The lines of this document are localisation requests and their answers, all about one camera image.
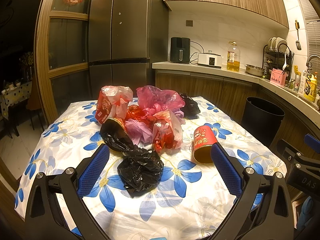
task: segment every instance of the countertop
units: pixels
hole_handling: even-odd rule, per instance
[[[289,91],[270,83],[269,80],[255,77],[245,73],[244,69],[240,68],[239,72],[234,72],[227,70],[226,67],[222,66],[221,69],[219,68],[212,68],[212,67],[204,67],[192,64],[180,64],[180,63],[171,63],[171,62],[158,62],[152,64],[153,69],[158,70],[176,70],[176,71],[185,71],[185,72],[194,72],[194,73],[202,73],[202,74],[211,74],[215,76],[222,76],[228,78],[234,78],[238,80],[243,80],[255,84],[259,84],[264,88],[274,92],[295,108],[300,110],[306,117],[308,117],[319,129],[320,129],[320,112],[310,106],[308,103],[303,101],[302,99],[298,98],[294,94],[290,93]]]

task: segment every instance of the pink basket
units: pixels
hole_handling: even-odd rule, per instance
[[[271,71],[270,83],[276,84],[278,86],[284,86],[285,78],[287,76],[287,73],[282,74],[282,70],[274,68]]]

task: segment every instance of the refrigerator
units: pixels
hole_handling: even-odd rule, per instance
[[[106,85],[155,84],[152,63],[168,58],[168,8],[163,0],[91,0],[89,71],[93,98]]]

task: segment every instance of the black trash bin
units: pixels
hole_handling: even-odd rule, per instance
[[[284,118],[284,111],[262,98],[248,97],[241,126],[269,147]]]

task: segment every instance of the wall outlet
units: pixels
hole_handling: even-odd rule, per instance
[[[193,27],[193,21],[186,20],[186,26]]]

